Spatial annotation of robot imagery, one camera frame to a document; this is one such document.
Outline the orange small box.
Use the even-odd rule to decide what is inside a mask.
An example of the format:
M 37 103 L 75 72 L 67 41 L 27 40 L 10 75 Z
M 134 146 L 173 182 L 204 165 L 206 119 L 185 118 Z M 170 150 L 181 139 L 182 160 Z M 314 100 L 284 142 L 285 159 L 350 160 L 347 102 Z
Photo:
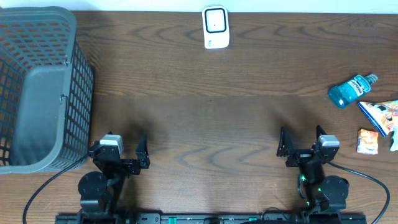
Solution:
M 377 132 L 360 129 L 358 131 L 357 152 L 367 155 L 378 154 L 378 136 L 379 133 Z

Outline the yellow snack bag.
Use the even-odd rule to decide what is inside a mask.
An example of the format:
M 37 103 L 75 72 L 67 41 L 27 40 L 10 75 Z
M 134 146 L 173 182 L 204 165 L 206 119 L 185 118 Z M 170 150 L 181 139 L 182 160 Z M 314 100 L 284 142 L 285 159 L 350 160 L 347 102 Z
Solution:
M 371 103 L 360 101 L 358 107 L 382 137 L 386 137 L 397 124 L 397 100 Z

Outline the teal mouthwash bottle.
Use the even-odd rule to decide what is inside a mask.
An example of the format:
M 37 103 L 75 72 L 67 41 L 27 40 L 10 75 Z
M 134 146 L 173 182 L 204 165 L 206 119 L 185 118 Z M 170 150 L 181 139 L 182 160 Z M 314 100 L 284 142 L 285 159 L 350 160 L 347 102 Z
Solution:
M 340 109 L 350 105 L 371 91 L 371 86 L 378 81 L 378 76 L 370 74 L 367 76 L 356 75 L 328 91 L 330 100 Z

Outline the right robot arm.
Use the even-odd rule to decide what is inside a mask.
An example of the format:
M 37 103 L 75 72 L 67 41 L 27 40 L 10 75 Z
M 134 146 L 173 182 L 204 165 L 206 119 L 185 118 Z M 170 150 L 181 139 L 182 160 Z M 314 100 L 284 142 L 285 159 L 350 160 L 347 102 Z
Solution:
M 296 149 L 287 128 L 282 127 L 276 156 L 285 157 L 287 167 L 299 168 L 298 188 L 304 189 L 302 198 L 312 212 L 339 212 L 346 208 L 349 183 L 336 175 L 326 176 L 323 165 L 335 158 L 340 142 L 321 126 L 316 127 L 316 132 L 311 148 Z

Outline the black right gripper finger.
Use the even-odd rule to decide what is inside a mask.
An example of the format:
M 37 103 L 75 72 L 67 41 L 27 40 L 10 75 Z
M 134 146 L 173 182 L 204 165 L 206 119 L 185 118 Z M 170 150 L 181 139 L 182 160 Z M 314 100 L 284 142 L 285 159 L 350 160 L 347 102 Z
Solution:
M 287 157 L 293 153 L 294 150 L 293 140 L 286 127 L 280 129 L 280 141 L 277 148 L 277 157 Z
M 317 125 L 316 126 L 316 138 L 318 139 L 322 135 L 326 135 L 326 132 L 320 125 Z

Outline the light teal pouch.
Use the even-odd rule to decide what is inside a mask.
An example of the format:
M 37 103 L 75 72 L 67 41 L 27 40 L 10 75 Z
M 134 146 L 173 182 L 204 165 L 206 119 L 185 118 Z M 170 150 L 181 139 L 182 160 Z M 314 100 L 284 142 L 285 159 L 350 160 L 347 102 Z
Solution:
M 392 145 L 390 147 L 391 152 L 398 151 L 398 125 L 394 123 L 394 132 L 392 134 Z

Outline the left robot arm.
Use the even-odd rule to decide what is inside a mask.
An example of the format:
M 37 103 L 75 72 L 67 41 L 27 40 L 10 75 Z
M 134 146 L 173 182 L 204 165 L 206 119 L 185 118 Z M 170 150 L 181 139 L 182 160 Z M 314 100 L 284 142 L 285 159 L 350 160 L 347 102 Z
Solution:
M 130 212 L 118 208 L 118 201 L 126 179 L 139 175 L 150 166 L 147 137 L 136 148 L 135 159 L 122 159 L 123 140 L 108 133 L 90 147 L 89 156 L 98 168 L 84 175 L 78 183 L 81 210 L 78 223 L 134 223 Z

